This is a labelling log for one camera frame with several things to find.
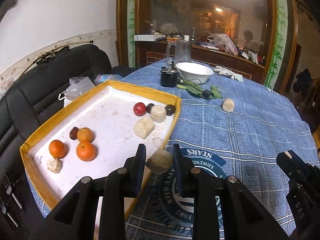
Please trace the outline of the orange tangerine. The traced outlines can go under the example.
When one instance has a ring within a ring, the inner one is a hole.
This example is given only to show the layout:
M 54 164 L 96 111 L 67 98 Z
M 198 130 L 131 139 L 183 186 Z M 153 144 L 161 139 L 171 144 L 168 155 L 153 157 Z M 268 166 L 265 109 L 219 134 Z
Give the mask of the orange tangerine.
M 94 133 L 87 127 L 78 129 L 76 137 L 80 142 L 92 142 L 94 140 Z
M 49 153 L 53 158 L 64 158 L 67 154 L 67 150 L 67 145 L 60 140 L 53 140 L 49 144 Z
M 83 141 L 76 147 L 76 155 L 82 161 L 92 161 L 97 155 L 97 150 L 91 142 Z

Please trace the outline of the dark red jujube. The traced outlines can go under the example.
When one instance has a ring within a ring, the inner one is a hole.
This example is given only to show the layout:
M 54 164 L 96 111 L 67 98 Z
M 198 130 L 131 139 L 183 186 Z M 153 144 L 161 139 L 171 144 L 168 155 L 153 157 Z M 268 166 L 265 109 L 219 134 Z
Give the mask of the dark red jujube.
M 78 137 L 77 137 L 77 132 L 78 132 L 78 128 L 77 127 L 73 127 L 72 130 L 70 131 L 69 133 L 69 137 L 72 139 L 72 140 L 76 140 Z

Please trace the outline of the white foam cube small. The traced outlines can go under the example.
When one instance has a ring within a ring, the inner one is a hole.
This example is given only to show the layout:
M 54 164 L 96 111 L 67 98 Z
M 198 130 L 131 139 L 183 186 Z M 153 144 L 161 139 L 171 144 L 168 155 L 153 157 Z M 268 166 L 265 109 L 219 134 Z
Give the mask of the white foam cube small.
M 159 137 L 153 138 L 152 143 L 157 148 L 161 148 L 161 149 L 165 148 L 165 142 L 162 138 L 159 138 Z

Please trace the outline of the beige foam chunk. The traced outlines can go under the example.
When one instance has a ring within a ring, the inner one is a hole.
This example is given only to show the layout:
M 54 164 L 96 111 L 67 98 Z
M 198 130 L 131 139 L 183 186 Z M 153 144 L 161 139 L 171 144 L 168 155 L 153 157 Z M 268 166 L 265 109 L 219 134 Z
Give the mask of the beige foam chunk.
M 135 123 L 133 130 L 136 136 L 145 139 L 151 134 L 154 128 L 155 124 L 153 120 L 148 116 L 144 116 Z

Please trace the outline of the red apple ball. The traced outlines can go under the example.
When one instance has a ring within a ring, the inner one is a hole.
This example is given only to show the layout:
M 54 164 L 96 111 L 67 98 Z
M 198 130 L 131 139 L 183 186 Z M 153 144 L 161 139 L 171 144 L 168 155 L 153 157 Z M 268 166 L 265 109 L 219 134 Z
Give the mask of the red apple ball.
M 142 102 L 138 102 L 133 107 L 133 112 L 136 116 L 143 116 L 146 113 L 146 105 Z

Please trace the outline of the dark brown round fruit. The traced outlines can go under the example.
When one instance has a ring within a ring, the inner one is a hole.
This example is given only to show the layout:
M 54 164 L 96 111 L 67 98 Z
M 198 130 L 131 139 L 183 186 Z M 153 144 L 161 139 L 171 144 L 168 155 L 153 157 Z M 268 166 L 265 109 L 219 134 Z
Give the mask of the dark brown round fruit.
M 172 104 L 165 106 L 167 116 L 172 116 L 176 112 L 176 107 Z

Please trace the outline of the beige foam round piece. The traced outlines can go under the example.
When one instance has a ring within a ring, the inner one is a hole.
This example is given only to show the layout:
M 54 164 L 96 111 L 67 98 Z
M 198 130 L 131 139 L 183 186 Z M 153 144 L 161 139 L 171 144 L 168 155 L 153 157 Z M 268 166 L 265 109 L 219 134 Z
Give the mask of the beige foam round piece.
M 163 106 L 154 105 L 151 107 L 150 115 L 154 122 L 163 122 L 166 119 L 167 111 Z

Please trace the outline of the orange tangerine in tray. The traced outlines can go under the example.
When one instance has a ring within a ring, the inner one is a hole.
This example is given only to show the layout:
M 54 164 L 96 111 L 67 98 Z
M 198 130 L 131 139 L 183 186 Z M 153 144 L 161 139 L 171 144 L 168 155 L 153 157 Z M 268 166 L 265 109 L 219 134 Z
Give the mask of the orange tangerine in tray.
M 53 140 L 49 144 L 49 153 L 53 158 L 64 158 L 67 154 L 67 150 L 67 145 L 60 140 Z

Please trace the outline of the dark jacket on chair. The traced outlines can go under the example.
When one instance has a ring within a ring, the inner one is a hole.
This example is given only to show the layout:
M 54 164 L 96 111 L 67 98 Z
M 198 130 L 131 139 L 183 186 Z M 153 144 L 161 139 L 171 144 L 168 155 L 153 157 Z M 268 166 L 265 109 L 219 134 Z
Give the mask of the dark jacket on chair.
M 293 84 L 293 91 L 299 93 L 303 98 L 306 98 L 313 83 L 308 68 L 297 74 L 296 79 Z

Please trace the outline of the light green cloth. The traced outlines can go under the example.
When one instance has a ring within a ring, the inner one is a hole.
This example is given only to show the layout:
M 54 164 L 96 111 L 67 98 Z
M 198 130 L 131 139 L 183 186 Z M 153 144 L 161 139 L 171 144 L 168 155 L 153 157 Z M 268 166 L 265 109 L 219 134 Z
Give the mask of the light green cloth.
M 243 82 L 244 80 L 243 80 L 243 76 L 242 75 L 240 75 L 240 74 L 234 74 L 233 75 L 234 76 L 234 79 L 235 80 L 238 80 L 239 82 Z

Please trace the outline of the small black adapter box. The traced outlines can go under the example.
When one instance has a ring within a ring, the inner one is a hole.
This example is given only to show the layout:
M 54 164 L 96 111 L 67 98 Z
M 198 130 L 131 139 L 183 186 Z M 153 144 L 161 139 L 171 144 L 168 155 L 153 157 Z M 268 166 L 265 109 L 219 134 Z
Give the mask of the small black adapter box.
M 210 97 L 211 97 L 211 92 L 209 91 L 209 90 L 204 90 L 203 92 L 202 92 L 202 95 L 203 95 L 203 97 L 205 98 L 205 99 L 210 99 Z

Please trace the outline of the white work glove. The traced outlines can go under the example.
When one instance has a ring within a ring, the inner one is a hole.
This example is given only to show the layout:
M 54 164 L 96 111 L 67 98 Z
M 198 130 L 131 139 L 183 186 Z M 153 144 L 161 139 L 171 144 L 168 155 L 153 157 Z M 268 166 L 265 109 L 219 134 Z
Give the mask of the white work glove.
M 231 70 L 228 70 L 227 68 L 221 67 L 221 66 L 215 66 L 215 68 L 213 69 L 214 72 L 217 73 L 217 75 L 220 76 L 225 76 L 228 77 L 230 79 L 235 79 L 235 73 L 232 72 Z

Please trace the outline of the dark small round fruit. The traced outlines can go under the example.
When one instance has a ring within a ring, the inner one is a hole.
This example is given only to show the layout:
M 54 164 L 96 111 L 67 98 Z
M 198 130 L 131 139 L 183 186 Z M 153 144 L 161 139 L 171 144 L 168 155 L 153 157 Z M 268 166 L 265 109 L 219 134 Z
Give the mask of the dark small round fruit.
M 147 112 L 147 113 L 150 113 L 153 106 L 154 106 L 153 103 L 148 104 L 148 105 L 146 106 L 146 112 Z

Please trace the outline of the pink plastic bag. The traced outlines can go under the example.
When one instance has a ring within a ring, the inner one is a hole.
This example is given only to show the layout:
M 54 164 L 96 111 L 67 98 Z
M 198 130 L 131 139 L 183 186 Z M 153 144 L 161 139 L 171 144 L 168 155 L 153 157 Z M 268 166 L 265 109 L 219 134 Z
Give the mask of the pink plastic bag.
M 238 50 L 235 46 L 235 44 L 232 42 L 230 37 L 226 34 L 210 34 L 207 37 L 207 40 L 209 43 L 214 45 L 215 47 L 222 48 L 226 53 L 229 53 L 231 55 L 238 55 Z

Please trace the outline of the clear plastic pitcher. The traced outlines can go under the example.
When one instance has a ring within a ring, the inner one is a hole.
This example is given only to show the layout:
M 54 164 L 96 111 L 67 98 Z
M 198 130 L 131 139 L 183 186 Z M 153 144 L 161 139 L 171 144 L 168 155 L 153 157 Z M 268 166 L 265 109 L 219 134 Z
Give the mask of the clear plastic pitcher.
M 175 47 L 175 55 L 173 59 L 170 57 L 170 50 L 172 46 Z M 168 63 L 170 65 L 176 65 L 180 62 L 191 62 L 191 47 L 192 42 L 190 41 L 178 40 L 174 42 L 168 42 L 166 47 L 166 56 Z

